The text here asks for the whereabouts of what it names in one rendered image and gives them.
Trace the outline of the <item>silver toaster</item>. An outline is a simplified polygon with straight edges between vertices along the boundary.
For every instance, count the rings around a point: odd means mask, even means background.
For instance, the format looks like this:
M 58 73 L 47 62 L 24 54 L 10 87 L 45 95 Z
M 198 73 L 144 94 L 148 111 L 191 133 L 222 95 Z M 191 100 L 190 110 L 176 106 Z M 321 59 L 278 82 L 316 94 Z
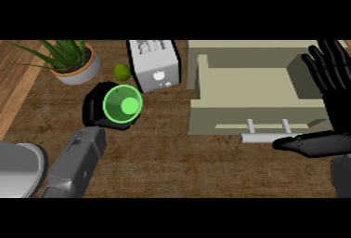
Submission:
M 126 53 L 142 93 L 181 83 L 181 59 L 172 40 L 126 40 Z

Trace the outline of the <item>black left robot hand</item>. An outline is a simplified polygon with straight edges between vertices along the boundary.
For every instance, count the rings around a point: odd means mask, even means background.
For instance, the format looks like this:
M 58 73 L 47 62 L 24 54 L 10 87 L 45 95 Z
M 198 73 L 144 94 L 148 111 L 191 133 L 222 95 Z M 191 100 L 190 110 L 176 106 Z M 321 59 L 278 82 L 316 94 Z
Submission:
M 85 95 L 83 105 L 82 105 L 82 123 L 83 126 L 100 126 L 117 130 L 126 130 L 134 124 L 137 118 L 126 124 L 116 124 L 110 122 L 103 113 L 103 98 L 108 90 L 117 86 L 113 82 L 101 82 L 89 90 Z

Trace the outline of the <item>beige open drawer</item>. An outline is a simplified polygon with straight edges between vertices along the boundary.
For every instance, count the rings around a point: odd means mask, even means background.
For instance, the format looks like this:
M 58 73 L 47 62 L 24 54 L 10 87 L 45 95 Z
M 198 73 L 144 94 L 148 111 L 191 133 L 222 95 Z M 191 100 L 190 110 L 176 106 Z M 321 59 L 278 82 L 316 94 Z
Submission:
M 283 68 L 212 68 L 197 57 L 188 133 L 238 135 L 328 130 L 321 93 L 302 62 Z

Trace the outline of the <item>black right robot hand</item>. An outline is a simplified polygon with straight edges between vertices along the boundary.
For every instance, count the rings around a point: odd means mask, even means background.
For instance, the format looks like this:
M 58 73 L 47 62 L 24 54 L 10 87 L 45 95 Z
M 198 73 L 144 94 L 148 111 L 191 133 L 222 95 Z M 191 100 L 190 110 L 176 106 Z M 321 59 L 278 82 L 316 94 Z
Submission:
M 318 40 L 302 54 L 331 130 L 300 134 L 272 141 L 272 148 L 306 158 L 351 153 L 351 56 L 337 40 Z

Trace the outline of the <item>green lime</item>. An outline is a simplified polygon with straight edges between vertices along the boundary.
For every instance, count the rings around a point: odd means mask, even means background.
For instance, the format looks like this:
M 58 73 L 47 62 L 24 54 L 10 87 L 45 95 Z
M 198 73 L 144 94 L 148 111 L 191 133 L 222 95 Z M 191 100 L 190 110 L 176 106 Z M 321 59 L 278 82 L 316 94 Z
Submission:
M 113 75 L 114 75 L 114 79 L 119 80 L 120 82 L 128 80 L 128 78 L 131 76 L 131 72 L 129 72 L 129 68 L 125 64 L 117 64 L 114 66 Z

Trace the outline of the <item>potted green plant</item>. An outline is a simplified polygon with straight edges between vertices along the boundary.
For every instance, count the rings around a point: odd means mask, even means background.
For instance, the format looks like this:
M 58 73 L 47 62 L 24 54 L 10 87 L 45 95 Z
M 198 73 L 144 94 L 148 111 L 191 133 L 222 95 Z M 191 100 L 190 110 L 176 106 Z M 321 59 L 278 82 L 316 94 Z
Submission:
M 45 65 L 23 63 L 23 66 L 48 69 L 58 81 L 69 86 L 83 84 L 95 76 L 101 65 L 95 50 L 86 41 L 55 40 L 51 44 L 47 40 L 39 40 L 39 44 L 48 51 L 47 56 L 33 49 L 11 43 L 45 63 Z

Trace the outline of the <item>grey round appliance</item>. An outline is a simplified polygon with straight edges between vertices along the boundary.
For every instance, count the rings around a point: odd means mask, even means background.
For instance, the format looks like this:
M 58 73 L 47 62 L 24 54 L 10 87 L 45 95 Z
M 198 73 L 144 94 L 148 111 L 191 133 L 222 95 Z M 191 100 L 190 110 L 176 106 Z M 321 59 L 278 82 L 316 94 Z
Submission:
M 48 171 L 48 156 L 33 143 L 0 141 L 0 198 L 29 198 Z

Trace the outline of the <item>beige cabinet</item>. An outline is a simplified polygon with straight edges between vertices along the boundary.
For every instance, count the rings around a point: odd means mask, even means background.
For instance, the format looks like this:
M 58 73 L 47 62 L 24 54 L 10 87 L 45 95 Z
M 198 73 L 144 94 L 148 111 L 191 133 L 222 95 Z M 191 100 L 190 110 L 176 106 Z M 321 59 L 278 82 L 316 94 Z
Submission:
M 315 45 L 315 40 L 188 40 L 185 42 L 185 88 L 194 88 L 197 57 L 210 68 L 284 68 Z

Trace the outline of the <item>green cup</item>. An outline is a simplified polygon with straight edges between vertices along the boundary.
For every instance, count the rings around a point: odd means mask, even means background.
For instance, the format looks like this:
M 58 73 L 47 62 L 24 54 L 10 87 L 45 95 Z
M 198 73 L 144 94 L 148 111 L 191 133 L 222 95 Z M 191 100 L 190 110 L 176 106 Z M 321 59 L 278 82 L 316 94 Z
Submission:
M 142 96 L 138 89 L 129 85 L 114 86 L 103 98 L 103 113 L 107 120 L 116 124 L 129 123 L 139 115 Z

